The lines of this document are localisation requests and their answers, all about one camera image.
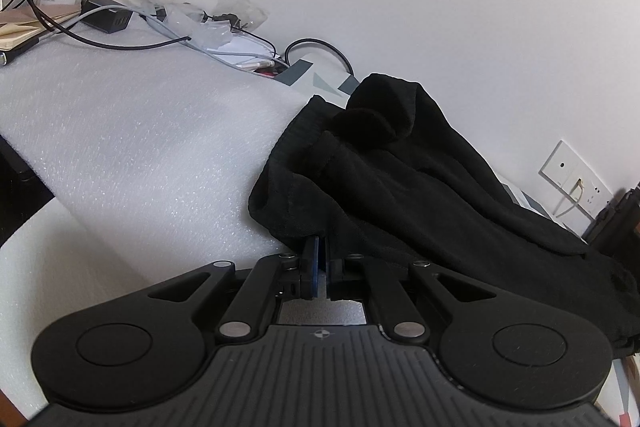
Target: white foam sheet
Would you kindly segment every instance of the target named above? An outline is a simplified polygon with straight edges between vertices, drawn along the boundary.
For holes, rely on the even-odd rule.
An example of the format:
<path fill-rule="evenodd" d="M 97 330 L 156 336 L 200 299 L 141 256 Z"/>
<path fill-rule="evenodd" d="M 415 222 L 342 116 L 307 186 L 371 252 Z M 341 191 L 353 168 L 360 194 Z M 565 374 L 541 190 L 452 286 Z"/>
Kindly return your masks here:
<path fill-rule="evenodd" d="M 0 274 L 0 389 L 27 417 L 46 404 L 31 372 L 37 334 L 66 314 L 146 285 L 56 199 L 2 245 Z"/>
<path fill-rule="evenodd" d="M 134 17 L 103 42 L 164 40 Z M 247 199 L 306 99 L 174 44 L 99 50 L 60 36 L 0 71 L 0 134 L 149 283 L 282 249 Z"/>

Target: black sweater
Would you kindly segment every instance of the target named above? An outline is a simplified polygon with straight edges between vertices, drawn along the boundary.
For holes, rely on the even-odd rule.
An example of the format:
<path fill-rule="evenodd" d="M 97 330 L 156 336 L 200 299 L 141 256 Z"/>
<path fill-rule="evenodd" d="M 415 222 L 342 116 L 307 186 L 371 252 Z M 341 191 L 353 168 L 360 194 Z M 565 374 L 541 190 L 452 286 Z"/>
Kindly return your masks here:
<path fill-rule="evenodd" d="M 636 280 L 553 221 L 511 201 L 420 84 L 373 74 L 342 110 L 313 97 L 282 134 L 251 216 L 294 250 L 434 263 L 596 324 L 616 356 L 640 337 Z"/>

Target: wall outlet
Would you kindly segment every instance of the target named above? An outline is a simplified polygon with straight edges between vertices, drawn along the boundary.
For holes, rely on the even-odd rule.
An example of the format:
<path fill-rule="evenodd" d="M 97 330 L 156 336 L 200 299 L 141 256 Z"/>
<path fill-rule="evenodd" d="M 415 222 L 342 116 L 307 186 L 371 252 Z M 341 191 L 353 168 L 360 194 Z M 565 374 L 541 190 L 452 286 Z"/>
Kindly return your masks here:
<path fill-rule="evenodd" d="M 572 201 L 580 198 L 578 206 L 591 217 L 596 217 L 613 197 L 602 180 L 563 141 L 556 146 L 540 173 Z M 578 180 L 584 186 L 582 191 L 578 187 Z"/>
<path fill-rule="evenodd" d="M 571 147 L 562 140 L 556 145 L 556 148 L 549 156 L 549 159 L 540 169 L 547 180 L 552 182 L 556 187 L 561 188 L 569 179 L 569 176 L 578 166 L 580 156 L 578 156 Z"/>

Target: black charger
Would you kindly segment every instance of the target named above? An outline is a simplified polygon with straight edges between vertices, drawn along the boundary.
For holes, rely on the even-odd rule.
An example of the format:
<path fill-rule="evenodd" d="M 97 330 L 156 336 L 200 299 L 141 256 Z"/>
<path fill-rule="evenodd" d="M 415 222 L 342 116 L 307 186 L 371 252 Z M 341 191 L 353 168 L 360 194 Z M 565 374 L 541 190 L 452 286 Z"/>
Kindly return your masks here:
<path fill-rule="evenodd" d="M 129 20 L 132 15 L 131 10 L 126 9 L 124 4 L 112 0 L 85 0 L 82 3 L 82 13 L 87 13 L 95 8 L 109 6 L 111 4 L 117 4 L 124 9 L 111 8 L 102 10 L 82 19 L 82 22 L 105 33 L 115 33 L 123 30 L 129 25 Z"/>

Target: metal screw head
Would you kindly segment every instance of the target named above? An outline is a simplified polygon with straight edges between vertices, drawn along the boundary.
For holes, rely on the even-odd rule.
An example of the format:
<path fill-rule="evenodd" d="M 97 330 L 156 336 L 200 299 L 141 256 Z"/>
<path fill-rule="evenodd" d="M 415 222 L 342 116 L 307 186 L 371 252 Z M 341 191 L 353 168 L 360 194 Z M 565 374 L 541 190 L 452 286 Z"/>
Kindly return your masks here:
<path fill-rule="evenodd" d="M 406 339 L 414 339 L 415 337 L 419 337 L 426 330 L 422 324 L 418 324 L 417 322 L 401 322 L 396 324 L 394 328 L 394 333 Z"/>
<path fill-rule="evenodd" d="M 237 339 L 239 337 L 245 337 L 251 333 L 251 326 L 244 322 L 226 322 L 220 326 L 220 333 L 225 335 L 225 337 Z"/>

